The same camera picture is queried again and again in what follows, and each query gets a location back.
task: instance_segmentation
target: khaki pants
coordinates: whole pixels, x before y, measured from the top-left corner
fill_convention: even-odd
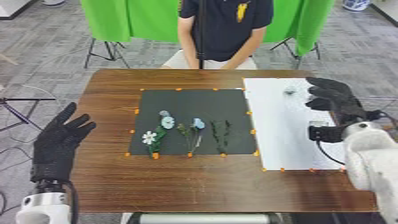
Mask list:
[[[227,64],[227,61],[204,61],[204,69],[220,69],[220,67]],[[172,69],[189,69],[188,62],[182,55],[182,50],[177,51],[173,56],[170,57],[168,61],[165,62],[163,66],[170,67]],[[246,58],[245,62],[241,63],[237,70],[257,70],[257,66],[253,63],[252,58]]]

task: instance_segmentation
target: wall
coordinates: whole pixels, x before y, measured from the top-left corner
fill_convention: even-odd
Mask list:
[[[396,0],[372,0],[372,4],[388,17],[398,21],[398,1]]]
[[[0,0],[0,17],[8,17],[30,0]]]

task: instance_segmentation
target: wooden table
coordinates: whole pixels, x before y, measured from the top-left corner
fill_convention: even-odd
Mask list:
[[[97,128],[79,146],[72,181],[85,213],[367,212],[369,192],[339,171],[262,172],[252,155],[124,157],[140,89],[241,88],[241,77],[294,78],[303,71],[101,70],[78,105]]]

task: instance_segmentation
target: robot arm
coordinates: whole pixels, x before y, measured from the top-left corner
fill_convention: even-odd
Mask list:
[[[33,194],[24,197],[21,211],[15,214],[15,224],[76,224],[78,196],[69,181],[74,152],[95,123],[88,115],[67,122],[76,111],[70,103],[53,118],[33,142],[31,182]],[[63,187],[70,190],[70,206]]]
[[[21,211],[15,214],[17,224],[70,224],[70,207],[67,194],[56,181],[42,181],[46,191],[22,198]]]
[[[372,122],[381,111],[365,112],[346,84],[307,78],[316,96],[307,106],[332,111],[339,126],[309,127],[309,139],[328,143],[344,142],[346,172],[358,190],[374,192],[380,214],[388,224],[398,223],[398,144]]]
[[[371,122],[344,130],[346,171],[358,190],[374,192],[380,214],[398,222],[398,144]]]

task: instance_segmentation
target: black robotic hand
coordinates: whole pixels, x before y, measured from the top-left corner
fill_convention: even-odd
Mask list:
[[[74,111],[76,104],[70,103],[53,118],[33,142],[31,182],[42,179],[69,182],[74,151],[95,128],[95,123],[86,123],[90,120],[86,114],[65,123]]]
[[[312,77],[307,78],[307,82],[314,85],[309,88],[314,99],[305,104],[307,107],[312,110],[332,111],[340,125],[356,119],[365,119],[365,111],[348,85],[330,79]]]
[[[312,110],[332,111],[337,119],[333,127],[309,126],[309,139],[335,143],[342,141],[346,127],[365,120],[367,113],[344,83],[321,78],[307,78],[307,82],[314,85],[309,88],[314,99],[305,105]]]

